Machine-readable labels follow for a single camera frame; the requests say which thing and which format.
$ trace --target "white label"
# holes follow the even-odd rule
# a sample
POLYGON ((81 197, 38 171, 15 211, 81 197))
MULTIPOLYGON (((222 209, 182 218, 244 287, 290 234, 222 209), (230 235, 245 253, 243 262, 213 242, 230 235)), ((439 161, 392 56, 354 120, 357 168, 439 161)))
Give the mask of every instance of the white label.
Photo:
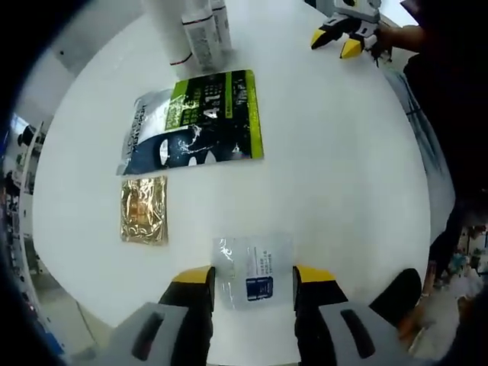
POLYGON ((265 277, 273 274, 272 254, 267 249, 251 247, 248 249, 247 277, 265 277))
POLYGON ((212 54, 207 40, 207 32, 204 27, 196 27, 188 30, 188 38, 193 45, 195 56, 203 69, 212 67, 212 54))
POLYGON ((217 26, 217 34, 222 49, 225 51, 231 50, 232 44, 230 43, 230 31, 229 31, 229 20, 227 19, 227 9, 221 8, 218 10, 214 10, 213 16, 215 17, 215 25, 217 26))

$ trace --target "small plastic bag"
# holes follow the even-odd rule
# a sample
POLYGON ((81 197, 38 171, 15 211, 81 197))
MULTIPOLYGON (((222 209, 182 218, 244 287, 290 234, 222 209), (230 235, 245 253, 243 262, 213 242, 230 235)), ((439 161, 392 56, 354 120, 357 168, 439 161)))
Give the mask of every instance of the small plastic bag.
POLYGON ((124 242, 160 246, 168 241, 166 177, 127 179, 122 183, 120 236, 124 242))
POLYGON ((293 300, 294 248, 289 237, 215 239, 212 257, 226 307, 247 310, 293 300))

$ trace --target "gold foil packet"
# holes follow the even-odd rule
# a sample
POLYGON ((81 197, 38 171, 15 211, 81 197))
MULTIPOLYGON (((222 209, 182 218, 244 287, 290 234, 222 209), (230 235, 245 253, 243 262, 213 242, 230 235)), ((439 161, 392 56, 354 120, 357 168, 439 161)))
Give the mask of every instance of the gold foil packet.
POLYGON ((168 242, 166 177, 122 183, 120 236, 124 242, 161 246, 168 242))

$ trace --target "white round table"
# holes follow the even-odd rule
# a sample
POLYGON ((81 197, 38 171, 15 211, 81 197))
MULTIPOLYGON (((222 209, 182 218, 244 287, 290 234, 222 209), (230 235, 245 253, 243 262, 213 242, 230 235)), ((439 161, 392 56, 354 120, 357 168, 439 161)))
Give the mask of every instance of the white round table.
MULTIPOLYGON (((142 17, 86 66, 54 117, 37 171, 34 242, 59 283, 116 326, 157 301, 180 271, 210 263, 212 241, 286 233, 297 261, 333 272, 369 303, 404 268, 423 278, 429 197, 419 148, 395 94, 342 41, 312 51, 324 16, 300 0, 228 1, 235 53, 252 69, 265 157, 170 169, 169 244, 121 242, 115 175, 133 103, 176 79, 142 17)), ((292 304, 228 311, 216 298, 211 364, 299 360, 292 304)))

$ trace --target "white bottle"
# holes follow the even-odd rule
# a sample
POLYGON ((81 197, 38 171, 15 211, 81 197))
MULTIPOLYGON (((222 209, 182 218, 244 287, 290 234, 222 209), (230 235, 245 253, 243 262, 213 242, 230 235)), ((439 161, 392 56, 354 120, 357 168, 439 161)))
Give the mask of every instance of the white bottle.
POLYGON ((198 62, 191 52, 190 43, 181 23, 183 4, 172 0, 141 0, 144 11, 168 57, 169 65, 180 79, 189 79, 200 73, 198 62))
POLYGON ((191 51, 202 70, 219 71, 223 65, 222 49, 210 0, 186 0, 181 19, 191 51))
POLYGON ((230 42, 229 18, 227 17, 227 7, 224 0, 210 0, 212 5, 213 17, 217 26, 217 35, 223 51, 230 51, 232 43, 230 42))

